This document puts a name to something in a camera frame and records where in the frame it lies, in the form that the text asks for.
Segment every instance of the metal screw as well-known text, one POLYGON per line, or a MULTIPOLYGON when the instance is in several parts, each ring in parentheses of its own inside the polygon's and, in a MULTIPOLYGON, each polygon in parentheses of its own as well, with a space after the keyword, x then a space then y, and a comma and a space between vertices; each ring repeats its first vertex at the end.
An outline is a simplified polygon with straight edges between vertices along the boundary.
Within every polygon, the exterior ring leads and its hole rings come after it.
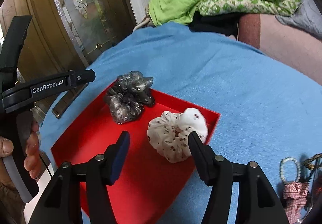
POLYGON ((221 155, 216 155, 216 156, 215 156, 215 160, 216 160, 216 161, 223 161, 223 156, 221 156, 221 155))
POLYGON ((252 168, 257 168, 257 166, 258 166, 257 162, 255 162, 255 161, 251 161, 251 162, 249 163, 249 165, 250 165, 252 168))
POLYGON ((95 157, 95 159, 97 160, 97 161, 102 161, 102 160, 104 160, 104 155, 103 154, 98 154, 98 155, 96 155, 96 157, 95 157))
POLYGON ((65 161, 65 162, 62 163, 62 167, 64 169, 68 168, 69 166, 70 166, 70 162, 68 162, 68 161, 65 161))

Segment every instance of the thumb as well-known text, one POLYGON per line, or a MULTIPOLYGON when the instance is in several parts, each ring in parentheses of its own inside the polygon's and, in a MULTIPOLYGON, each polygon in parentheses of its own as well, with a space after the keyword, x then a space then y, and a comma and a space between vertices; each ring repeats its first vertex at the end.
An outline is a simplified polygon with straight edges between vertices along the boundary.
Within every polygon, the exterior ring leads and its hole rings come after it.
POLYGON ((13 143, 0 136, 0 158, 9 156, 13 151, 13 143))

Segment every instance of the blue tablecloth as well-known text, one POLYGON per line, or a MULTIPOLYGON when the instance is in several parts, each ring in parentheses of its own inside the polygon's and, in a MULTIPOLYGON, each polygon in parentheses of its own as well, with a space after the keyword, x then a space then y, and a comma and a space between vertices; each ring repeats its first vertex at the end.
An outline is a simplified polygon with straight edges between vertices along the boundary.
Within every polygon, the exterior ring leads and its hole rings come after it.
MULTIPOLYGON (((257 161, 276 190, 281 159, 322 152, 322 87, 223 35, 190 32, 175 23, 145 28, 104 52, 90 68, 95 81, 61 119, 49 112, 40 129, 41 148, 51 161, 50 148, 70 123, 118 75, 131 70, 153 76, 156 90, 220 112, 210 141, 215 153, 232 162, 257 161)), ((287 177, 294 178, 292 170, 286 170, 287 177)), ((158 223, 200 223, 210 191, 195 171, 158 223)), ((229 224, 234 223, 237 199, 234 185, 229 224)))

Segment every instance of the red tray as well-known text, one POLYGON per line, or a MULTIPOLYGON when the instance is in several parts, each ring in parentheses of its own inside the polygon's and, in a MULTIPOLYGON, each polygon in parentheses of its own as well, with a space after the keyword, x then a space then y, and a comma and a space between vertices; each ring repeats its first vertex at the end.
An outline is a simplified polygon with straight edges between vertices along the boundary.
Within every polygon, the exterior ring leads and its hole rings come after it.
MULTIPOLYGON (((149 144, 149 121, 165 110, 178 113, 186 108, 197 108, 205 117, 209 141, 220 114, 151 89, 156 104, 144 107, 142 116, 122 125, 116 124, 109 108, 103 102, 103 91, 74 120, 52 147, 57 165, 64 161, 72 164, 87 162, 103 153, 108 145, 126 130, 131 144, 122 173, 115 185, 108 187, 108 194, 118 224, 155 223, 179 194, 194 170, 190 157, 186 161, 171 164, 149 144)), ((81 183, 81 204, 88 214, 85 183, 81 183)))

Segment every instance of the pink bow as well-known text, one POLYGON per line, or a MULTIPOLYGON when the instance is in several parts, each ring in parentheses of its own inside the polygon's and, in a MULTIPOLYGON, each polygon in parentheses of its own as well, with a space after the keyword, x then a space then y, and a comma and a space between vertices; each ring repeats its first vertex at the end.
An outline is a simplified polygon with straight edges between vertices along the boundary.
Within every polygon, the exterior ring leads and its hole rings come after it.
POLYGON ((300 210, 306 204, 308 193, 308 183, 290 182, 284 186, 283 198, 286 200, 285 213, 290 224, 294 224, 300 218, 300 210))

